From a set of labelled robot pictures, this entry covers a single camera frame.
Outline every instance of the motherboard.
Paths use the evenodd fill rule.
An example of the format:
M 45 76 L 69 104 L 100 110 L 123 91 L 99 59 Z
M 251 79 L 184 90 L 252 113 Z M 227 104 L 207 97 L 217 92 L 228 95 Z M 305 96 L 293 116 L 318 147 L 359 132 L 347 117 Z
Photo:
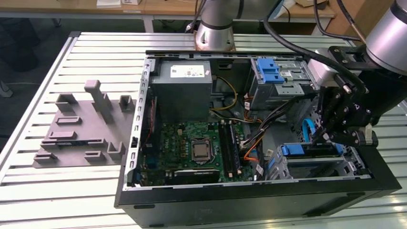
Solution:
M 251 181 L 251 165 L 240 164 L 243 140 L 240 122 L 163 124 L 160 152 L 144 156 L 144 185 Z

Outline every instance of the desk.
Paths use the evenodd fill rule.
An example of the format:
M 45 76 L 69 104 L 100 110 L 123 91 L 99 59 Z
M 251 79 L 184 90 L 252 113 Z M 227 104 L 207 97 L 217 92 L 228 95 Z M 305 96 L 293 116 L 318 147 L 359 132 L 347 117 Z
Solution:
M 152 20 L 192 20 L 195 0 L 143 0 L 140 5 L 97 9 L 96 0 L 0 0 L 0 17 L 69 18 L 69 19 L 141 19 L 145 32 L 153 32 Z M 293 5 L 289 9 L 291 22 L 315 23 L 312 7 Z M 319 11 L 326 28 L 335 12 L 327 7 Z M 283 14 L 269 21 L 287 22 Z M 320 35 L 313 29 L 312 35 Z
M 309 50 L 348 42 L 322 36 L 284 36 Z M 285 52 L 268 35 L 235 34 L 237 51 Z M 100 80 L 111 99 L 131 95 L 137 100 L 145 50 L 193 50 L 193 35 L 180 33 L 81 33 L 69 37 L 39 87 L 11 139 L 0 153 L 1 229 L 139 229 L 113 208 L 120 166 L 35 169 L 31 165 L 47 135 L 60 93 L 89 100 L 83 84 Z M 379 151 L 403 187 L 391 196 L 374 198 L 330 217 L 277 219 L 203 228 L 406 228 L 407 212 L 407 117 L 395 107 L 374 127 Z

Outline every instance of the ram slot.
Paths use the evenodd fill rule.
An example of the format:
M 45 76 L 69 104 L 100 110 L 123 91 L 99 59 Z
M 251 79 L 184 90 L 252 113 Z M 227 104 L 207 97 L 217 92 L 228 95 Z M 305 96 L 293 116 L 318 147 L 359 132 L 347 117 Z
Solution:
M 220 141 L 220 153 L 221 153 L 221 161 L 223 161 L 223 171 L 225 177 L 232 177 L 232 160 L 229 154 L 229 144 L 228 144 L 228 134 L 227 128 L 223 122 L 217 123 L 219 126 L 219 141 Z
M 235 131 L 233 131 L 233 126 L 231 122 L 227 124 L 227 134 L 228 134 L 228 145 L 229 145 L 229 157 L 232 160 L 232 171 L 233 175 L 241 174 L 240 170 L 240 159 L 239 159 L 239 150 L 237 150 L 237 144 L 236 144 L 236 139 L 235 139 Z

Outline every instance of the blue cable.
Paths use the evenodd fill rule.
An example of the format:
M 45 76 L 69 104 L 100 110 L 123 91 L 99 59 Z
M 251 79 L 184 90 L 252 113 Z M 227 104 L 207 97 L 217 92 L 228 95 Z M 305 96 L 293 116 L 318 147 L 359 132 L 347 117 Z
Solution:
M 308 128 L 311 129 L 311 134 L 315 133 L 315 125 L 311 119 L 305 118 L 303 120 L 303 136 L 304 136 L 304 141 L 309 142 L 309 133 L 308 133 Z

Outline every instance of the metal slotted table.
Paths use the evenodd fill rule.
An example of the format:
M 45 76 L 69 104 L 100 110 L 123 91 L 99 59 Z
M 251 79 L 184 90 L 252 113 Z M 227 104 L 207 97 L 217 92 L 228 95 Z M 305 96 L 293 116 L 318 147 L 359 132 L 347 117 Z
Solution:
M 327 37 L 287 36 L 296 45 L 315 50 L 351 45 Z M 239 51 L 287 51 L 268 35 L 235 35 Z M 83 84 L 100 80 L 111 99 L 121 94 L 137 98 L 145 50 L 193 50 L 191 34 L 72 33 L 51 67 L 12 137 L 0 154 L 1 229 L 137 228 L 113 208 L 120 166 L 35 169 L 31 164 L 52 122 L 59 93 L 89 100 Z M 375 126 L 379 150 L 398 177 L 402 190 L 370 199 L 331 217 L 277 219 L 193 228 L 407 228 L 407 116 L 404 104 Z

